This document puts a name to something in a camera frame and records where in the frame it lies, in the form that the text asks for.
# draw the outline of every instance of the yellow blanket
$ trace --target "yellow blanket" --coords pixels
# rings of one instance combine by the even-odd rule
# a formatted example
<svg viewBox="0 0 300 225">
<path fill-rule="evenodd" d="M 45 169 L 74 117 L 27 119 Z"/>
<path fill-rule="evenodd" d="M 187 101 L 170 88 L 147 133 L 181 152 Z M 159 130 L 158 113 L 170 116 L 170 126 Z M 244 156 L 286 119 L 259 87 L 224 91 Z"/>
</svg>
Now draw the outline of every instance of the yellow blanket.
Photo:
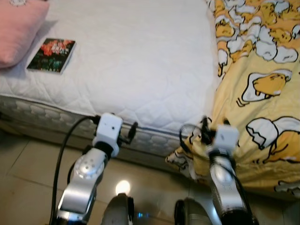
<svg viewBox="0 0 300 225">
<path fill-rule="evenodd" d="M 240 132 L 234 151 L 246 188 L 300 197 L 300 0 L 215 0 L 218 76 L 212 127 L 227 118 Z M 204 180 L 200 137 L 167 163 Z"/>
</svg>

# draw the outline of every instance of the book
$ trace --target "book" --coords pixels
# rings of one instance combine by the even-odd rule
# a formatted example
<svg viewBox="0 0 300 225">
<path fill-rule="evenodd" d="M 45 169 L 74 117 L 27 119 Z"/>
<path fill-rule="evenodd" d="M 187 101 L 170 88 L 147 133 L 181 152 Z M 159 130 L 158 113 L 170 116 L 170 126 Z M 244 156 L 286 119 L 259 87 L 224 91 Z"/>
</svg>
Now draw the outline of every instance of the book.
<svg viewBox="0 0 300 225">
<path fill-rule="evenodd" d="M 27 69 L 62 73 L 75 48 L 75 41 L 47 38 Z"/>
</svg>

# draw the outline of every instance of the white mattress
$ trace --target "white mattress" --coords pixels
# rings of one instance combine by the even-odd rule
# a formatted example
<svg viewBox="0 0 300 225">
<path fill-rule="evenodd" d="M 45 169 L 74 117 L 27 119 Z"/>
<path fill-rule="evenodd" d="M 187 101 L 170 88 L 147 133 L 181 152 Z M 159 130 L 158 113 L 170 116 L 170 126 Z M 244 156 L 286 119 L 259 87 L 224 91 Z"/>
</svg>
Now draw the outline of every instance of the white mattress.
<svg viewBox="0 0 300 225">
<path fill-rule="evenodd" d="M 204 0 L 49 2 L 27 55 L 0 70 L 1 96 L 172 132 L 210 114 L 217 51 Z M 46 38 L 77 42 L 62 75 L 26 70 Z"/>
</svg>

